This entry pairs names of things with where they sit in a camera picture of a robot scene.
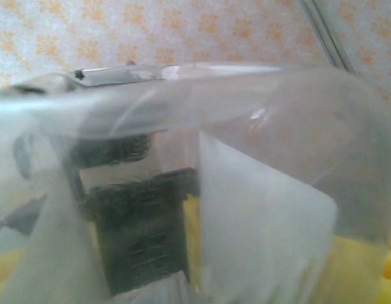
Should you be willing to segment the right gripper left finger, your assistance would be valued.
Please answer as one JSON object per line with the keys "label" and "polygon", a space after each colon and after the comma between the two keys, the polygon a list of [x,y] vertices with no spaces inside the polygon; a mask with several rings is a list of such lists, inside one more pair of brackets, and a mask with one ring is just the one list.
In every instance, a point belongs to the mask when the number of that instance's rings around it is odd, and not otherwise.
{"label": "right gripper left finger", "polygon": [[0,253],[0,284],[8,280],[24,251],[21,248]]}

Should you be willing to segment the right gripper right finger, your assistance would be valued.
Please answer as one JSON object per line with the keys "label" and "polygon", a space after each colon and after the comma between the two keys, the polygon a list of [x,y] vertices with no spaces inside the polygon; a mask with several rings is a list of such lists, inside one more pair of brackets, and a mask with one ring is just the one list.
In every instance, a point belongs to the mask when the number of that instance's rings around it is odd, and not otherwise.
{"label": "right gripper right finger", "polygon": [[391,251],[334,238],[326,304],[391,304]]}

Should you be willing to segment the clear plastic bottle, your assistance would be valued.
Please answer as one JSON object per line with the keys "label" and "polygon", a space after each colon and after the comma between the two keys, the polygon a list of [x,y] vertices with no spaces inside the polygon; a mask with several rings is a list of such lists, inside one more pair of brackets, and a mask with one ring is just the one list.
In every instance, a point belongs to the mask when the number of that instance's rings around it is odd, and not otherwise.
{"label": "clear plastic bottle", "polygon": [[336,68],[159,66],[0,89],[0,304],[326,304],[334,238],[388,249],[391,113]]}

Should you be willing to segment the aluminium side rail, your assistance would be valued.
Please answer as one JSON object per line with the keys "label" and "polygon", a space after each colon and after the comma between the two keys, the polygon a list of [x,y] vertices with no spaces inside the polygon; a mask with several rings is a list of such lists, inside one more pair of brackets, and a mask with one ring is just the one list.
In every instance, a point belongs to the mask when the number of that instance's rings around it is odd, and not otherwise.
{"label": "aluminium side rail", "polygon": [[66,75],[84,87],[131,84],[162,79],[161,68],[155,65],[126,65],[113,68],[74,70]]}

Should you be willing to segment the aluminium corner post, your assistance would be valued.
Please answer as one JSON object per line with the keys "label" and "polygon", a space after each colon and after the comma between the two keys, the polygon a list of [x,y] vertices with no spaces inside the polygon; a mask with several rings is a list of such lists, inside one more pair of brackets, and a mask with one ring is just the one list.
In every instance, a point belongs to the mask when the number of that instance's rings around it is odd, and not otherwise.
{"label": "aluminium corner post", "polygon": [[347,56],[345,48],[326,13],[324,0],[300,0],[328,61],[337,68],[351,74],[356,71]]}

